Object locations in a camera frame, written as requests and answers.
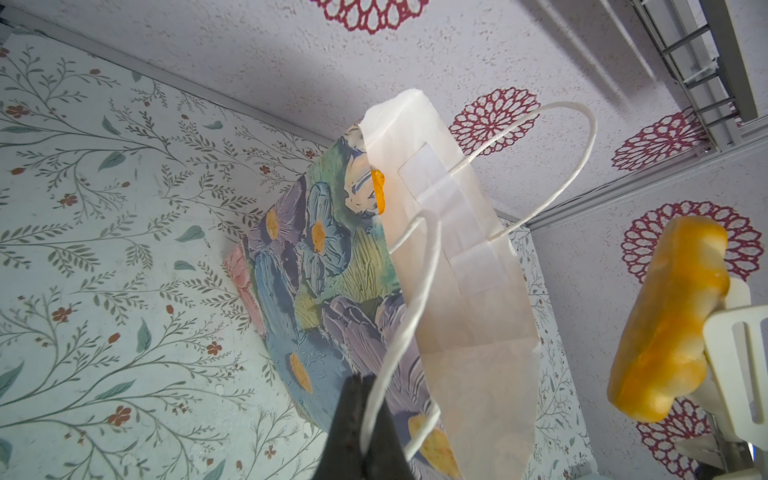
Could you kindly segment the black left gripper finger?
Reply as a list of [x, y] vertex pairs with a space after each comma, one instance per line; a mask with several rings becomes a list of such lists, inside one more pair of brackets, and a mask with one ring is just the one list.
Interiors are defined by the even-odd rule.
[[377, 414], [368, 449], [361, 447], [363, 418], [374, 380], [373, 375], [359, 374], [345, 380], [313, 480], [414, 478], [386, 404]]

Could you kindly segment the floral paper gift bag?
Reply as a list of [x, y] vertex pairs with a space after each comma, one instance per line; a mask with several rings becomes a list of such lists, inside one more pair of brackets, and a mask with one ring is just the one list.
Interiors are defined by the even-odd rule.
[[[416, 89], [367, 110], [226, 266], [299, 414], [327, 433], [345, 380], [375, 377], [413, 479], [520, 479], [540, 339], [510, 228]], [[371, 171], [386, 178], [376, 208]]]

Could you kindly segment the striped croissant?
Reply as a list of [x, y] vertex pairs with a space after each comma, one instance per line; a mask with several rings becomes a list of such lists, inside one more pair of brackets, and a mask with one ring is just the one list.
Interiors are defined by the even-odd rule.
[[706, 379], [703, 326], [730, 288], [727, 246], [725, 228], [707, 217], [664, 228], [610, 371], [608, 400], [630, 419], [664, 420]]

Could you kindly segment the white metal serving tongs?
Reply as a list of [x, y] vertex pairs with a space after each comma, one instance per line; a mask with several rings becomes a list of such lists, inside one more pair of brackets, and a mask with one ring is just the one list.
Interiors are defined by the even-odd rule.
[[707, 415], [710, 432], [676, 450], [723, 471], [721, 479], [767, 477], [767, 307], [754, 305], [746, 282], [733, 278], [724, 308], [704, 323], [708, 374], [688, 399]]

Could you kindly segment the long twisted orange bread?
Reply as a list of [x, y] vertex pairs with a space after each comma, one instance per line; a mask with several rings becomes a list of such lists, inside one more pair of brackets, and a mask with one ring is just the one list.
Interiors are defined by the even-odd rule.
[[385, 183], [386, 178], [385, 175], [380, 171], [373, 169], [371, 171], [371, 178], [373, 182], [373, 189], [374, 189], [374, 195], [376, 199], [376, 208], [378, 211], [378, 214], [381, 215], [386, 210], [386, 198], [385, 198]]

